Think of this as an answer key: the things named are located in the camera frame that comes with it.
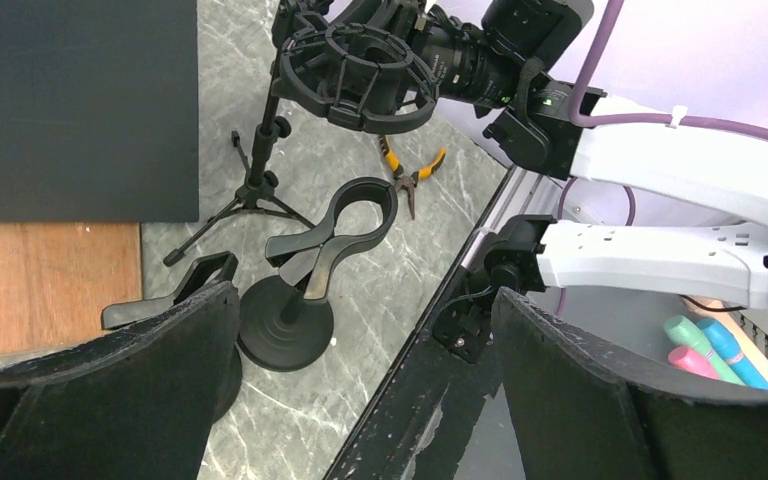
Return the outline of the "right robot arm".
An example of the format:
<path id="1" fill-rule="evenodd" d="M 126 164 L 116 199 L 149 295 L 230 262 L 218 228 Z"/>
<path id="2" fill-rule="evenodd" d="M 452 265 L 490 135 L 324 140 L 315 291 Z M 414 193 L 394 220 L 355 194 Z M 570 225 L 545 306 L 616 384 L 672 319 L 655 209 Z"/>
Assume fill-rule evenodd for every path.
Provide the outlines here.
<path id="1" fill-rule="evenodd" d="M 556 82 L 549 57 L 592 13 L 588 1 L 496 1 L 480 26 L 430 7 L 407 40 L 444 97 L 499 117 L 485 136 L 517 166 L 571 185 L 607 182 L 736 216 L 732 226 L 597 227 L 515 216 L 487 237 L 490 288 L 603 286 L 700 295 L 768 311 L 768 135 L 712 119 L 613 114 L 601 91 Z"/>

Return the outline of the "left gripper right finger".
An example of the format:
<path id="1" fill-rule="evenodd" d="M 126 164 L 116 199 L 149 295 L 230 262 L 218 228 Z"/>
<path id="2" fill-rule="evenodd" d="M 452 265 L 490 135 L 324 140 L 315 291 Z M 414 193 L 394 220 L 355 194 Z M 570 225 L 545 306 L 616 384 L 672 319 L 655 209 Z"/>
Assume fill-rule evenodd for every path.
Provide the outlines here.
<path id="1" fill-rule="evenodd" d="M 494 349 L 529 479 L 768 479 L 768 390 L 665 365 L 501 289 Z"/>

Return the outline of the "black tripod shock-mount stand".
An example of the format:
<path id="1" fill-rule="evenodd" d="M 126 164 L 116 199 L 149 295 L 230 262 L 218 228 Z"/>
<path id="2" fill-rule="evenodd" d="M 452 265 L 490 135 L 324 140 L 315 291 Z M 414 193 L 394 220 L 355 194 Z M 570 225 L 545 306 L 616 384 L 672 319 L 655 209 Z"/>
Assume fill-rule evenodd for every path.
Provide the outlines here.
<path id="1" fill-rule="evenodd" d="M 276 142 L 288 137 L 289 120 L 278 113 L 281 100 L 343 129 L 401 134 L 432 116 L 439 87 L 428 64 L 400 38 L 366 24 L 326 19 L 328 1 L 282 1 L 272 25 L 276 56 L 261 122 L 249 150 L 232 131 L 231 144 L 243 164 L 242 185 L 232 200 L 163 260 L 167 267 L 220 220 L 234 214 L 286 218 L 311 227 L 301 213 L 275 195 L 277 176 L 267 169 Z"/>

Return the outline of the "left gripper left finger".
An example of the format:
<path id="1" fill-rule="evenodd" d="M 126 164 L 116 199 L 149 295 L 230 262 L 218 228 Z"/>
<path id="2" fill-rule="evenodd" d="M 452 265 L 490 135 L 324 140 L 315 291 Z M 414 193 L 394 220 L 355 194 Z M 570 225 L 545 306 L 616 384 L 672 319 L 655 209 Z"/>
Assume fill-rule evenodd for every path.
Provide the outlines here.
<path id="1" fill-rule="evenodd" d="M 238 324 L 236 289 L 0 369 L 0 479 L 194 479 Z"/>

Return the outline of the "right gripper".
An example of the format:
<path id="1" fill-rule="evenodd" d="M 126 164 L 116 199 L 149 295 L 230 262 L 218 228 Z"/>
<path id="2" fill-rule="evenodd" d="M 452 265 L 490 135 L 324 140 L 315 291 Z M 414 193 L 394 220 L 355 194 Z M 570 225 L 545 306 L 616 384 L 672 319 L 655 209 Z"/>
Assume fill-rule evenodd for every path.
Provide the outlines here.
<path id="1" fill-rule="evenodd" d="M 435 1 L 351 1 L 330 22 L 384 30 L 402 39 L 422 60 L 451 59 L 451 20 Z"/>

